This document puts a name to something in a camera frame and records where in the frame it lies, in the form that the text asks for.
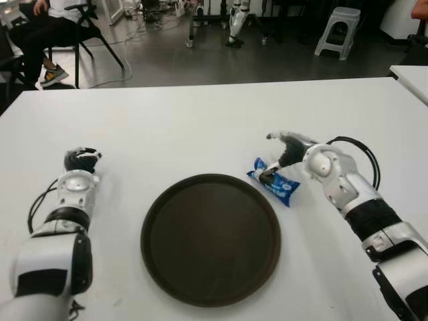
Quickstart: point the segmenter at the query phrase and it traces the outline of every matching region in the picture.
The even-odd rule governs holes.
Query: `white stool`
[[[315,49],[315,54],[319,56],[323,49],[338,51],[340,53],[339,60],[346,60],[352,45],[354,44],[354,35],[356,32],[356,26],[360,20],[360,10],[347,8],[347,7],[336,7],[328,20],[327,27],[318,42]],[[328,43],[327,38],[334,25],[338,22],[344,22],[348,26],[345,40],[342,45],[335,45]]]

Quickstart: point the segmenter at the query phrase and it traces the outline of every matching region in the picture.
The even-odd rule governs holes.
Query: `dark brown tray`
[[[247,183],[197,175],[167,189],[141,231],[141,252],[156,283],[195,306],[236,303],[260,288],[280,256],[274,210]]]

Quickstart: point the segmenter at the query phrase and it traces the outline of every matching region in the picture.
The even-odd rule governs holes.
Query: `black pants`
[[[37,82],[46,48],[61,43],[74,43],[76,24],[65,18],[48,15],[34,17],[30,22],[19,25],[9,32],[11,41],[23,54],[24,74],[29,82]]]

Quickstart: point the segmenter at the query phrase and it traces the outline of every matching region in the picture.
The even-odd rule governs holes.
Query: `plastic packaging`
[[[247,173],[248,176],[259,181],[260,174],[267,169],[267,165],[262,161],[261,158],[257,158],[254,162],[254,171]],[[266,184],[262,183],[264,187],[269,189],[277,198],[284,203],[285,206],[290,207],[290,197],[293,192],[299,187],[300,183],[286,179],[284,176],[281,176],[277,173],[273,174],[273,182]]]

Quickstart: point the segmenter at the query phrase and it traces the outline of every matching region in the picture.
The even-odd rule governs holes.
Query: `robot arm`
[[[268,181],[274,171],[302,161],[362,241],[366,254],[378,262],[373,276],[389,307],[401,320],[428,320],[427,242],[361,176],[351,156],[291,132],[268,138],[285,142],[286,151],[260,180]]]
[[[0,320],[64,321],[76,294],[92,282],[88,228],[101,154],[77,148],[66,154],[58,203],[22,245],[10,273],[14,299],[0,305]]]

